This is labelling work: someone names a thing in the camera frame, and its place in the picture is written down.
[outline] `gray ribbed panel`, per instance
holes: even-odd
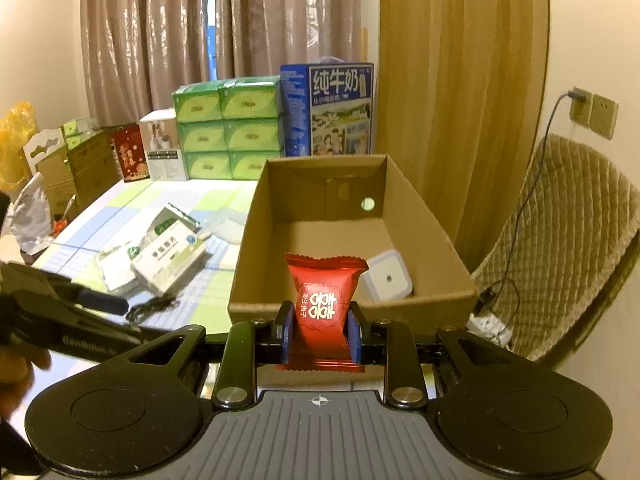
[[[312,402],[324,397],[322,406]],[[55,473],[46,480],[62,480]],[[221,413],[203,437],[143,480],[486,480],[452,457],[423,417],[382,406],[374,392],[265,392]]]

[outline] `electrical outlet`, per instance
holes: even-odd
[[[601,95],[596,94],[593,96],[593,106],[591,107],[591,117],[589,119],[591,131],[607,139],[611,139],[611,137],[613,137],[613,130],[616,127],[617,116],[617,102],[602,97]]]
[[[593,94],[591,92],[587,92],[582,88],[578,88],[574,86],[574,92],[578,92],[583,94],[587,100],[583,103],[576,99],[572,99],[571,101],[571,110],[569,110],[569,117],[574,123],[580,124],[580,126],[584,126],[585,128],[589,127],[589,119],[591,117],[591,105],[593,105]]]

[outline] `human hand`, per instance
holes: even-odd
[[[47,350],[31,345],[0,346],[0,418],[8,419],[33,384],[33,365],[51,366]]]

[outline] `blue milk box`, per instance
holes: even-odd
[[[372,82],[373,63],[282,65],[286,155],[369,153]]]

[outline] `table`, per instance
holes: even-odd
[[[231,180],[141,180],[128,184],[120,181],[73,220],[34,267],[106,292],[95,265],[100,250],[141,237],[169,202],[200,222],[206,222],[213,212],[224,208],[232,210],[235,218],[246,219],[255,186],[256,182]],[[238,245],[212,236],[207,241],[207,254],[199,261],[200,267],[177,297],[178,307],[154,314],[143,325],[174,330],[186,324],[200,324],[208,333],[227,332],[231,322],[226,308],[238,251]],[[135,305],[151,297],[150,292],[139,289],[127,299],[130,305]],[[106,316],[124,321],[121,316]],[[24,413],[33,397],[51,384],[91,366],[94,363],[54,353],[51,370],[35,371],[34,386],[12,416],[11,424],[24,434]]]

